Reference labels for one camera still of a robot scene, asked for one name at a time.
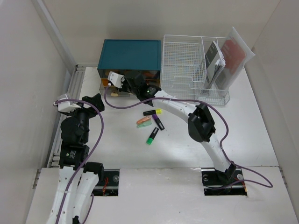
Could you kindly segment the black spiral notebook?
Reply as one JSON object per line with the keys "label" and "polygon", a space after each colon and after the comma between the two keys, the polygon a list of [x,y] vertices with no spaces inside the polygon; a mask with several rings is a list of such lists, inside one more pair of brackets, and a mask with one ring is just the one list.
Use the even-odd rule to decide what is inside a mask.
{"label": "black spiral notebook", "polygon": [[225,68],[224,55],[218,44],[213,41],[205,54],[206,79],[203,85],[204,91],[211,89],[213,83]]}

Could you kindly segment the red booklet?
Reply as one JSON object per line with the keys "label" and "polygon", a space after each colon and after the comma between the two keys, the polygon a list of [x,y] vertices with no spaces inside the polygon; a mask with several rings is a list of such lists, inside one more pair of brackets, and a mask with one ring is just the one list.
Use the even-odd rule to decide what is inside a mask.
{"label": "red booklet", "polygon": [[234,27],[232,27],[232,30],[222,45],[221,51],[226,65],[216,79],[215,84],[217,89],[228,91],[232,83],[241,73],[245,64],[251,60],[255,54]]}

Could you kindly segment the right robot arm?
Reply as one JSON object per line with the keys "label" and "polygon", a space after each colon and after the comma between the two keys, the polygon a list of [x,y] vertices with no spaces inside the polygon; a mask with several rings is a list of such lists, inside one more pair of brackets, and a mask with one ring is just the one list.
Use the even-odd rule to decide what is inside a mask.
{"label": "right robot arm", "polygon": [[189,136],[194,141],[201,143],[210,156],[217,174],[217,180],[226,184],[233,179],[236,167],[226,159],[220,147],[216,135],[215,121],[206,104],[194,105],[178,101],[177,98],[167,94],[161,88],[147,84],[138,71],[118,75],[113,84],[119,91],[136,95],[140,101],[154,98],[147,104],[164,109],[185,121],[188,125]]}

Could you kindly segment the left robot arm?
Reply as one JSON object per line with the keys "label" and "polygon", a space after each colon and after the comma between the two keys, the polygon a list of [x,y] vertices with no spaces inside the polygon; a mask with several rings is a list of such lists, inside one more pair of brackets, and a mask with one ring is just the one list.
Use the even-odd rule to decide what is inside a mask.
{"label": "left robot arm", "polygon": [[89,148],[89,121],[100,116],[105,106],[101,95],[72,99],[68,94],[53,104],[66,115],[60,125],[61,148],[58,162],[58,184],[48,224],[84,224],[94,201],[93,190],[103,183],[104,166],[88,162],[94,152]]}

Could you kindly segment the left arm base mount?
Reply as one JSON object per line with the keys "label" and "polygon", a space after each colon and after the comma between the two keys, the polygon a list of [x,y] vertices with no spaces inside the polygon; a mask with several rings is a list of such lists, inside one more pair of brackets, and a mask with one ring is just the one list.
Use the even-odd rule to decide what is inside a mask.
{"label": "left arm base mount", "polygon": [[118,196],[119,180],[119,169],[106,169],[104,179],[97,183],[92,193],[94,196]]}

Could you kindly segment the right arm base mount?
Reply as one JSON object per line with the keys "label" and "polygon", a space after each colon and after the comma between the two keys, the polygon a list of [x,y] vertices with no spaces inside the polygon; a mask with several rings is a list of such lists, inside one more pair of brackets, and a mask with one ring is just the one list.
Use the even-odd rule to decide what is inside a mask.
{"label": "right arm base mount", "polygon": [[220,180],[213,168],[202,169],[202,183],[205,196],[247,196],[247,190],[244,182],[236,183],[226,187],[231,183],[243,179],[241,169],[237,169],[230,180]]}

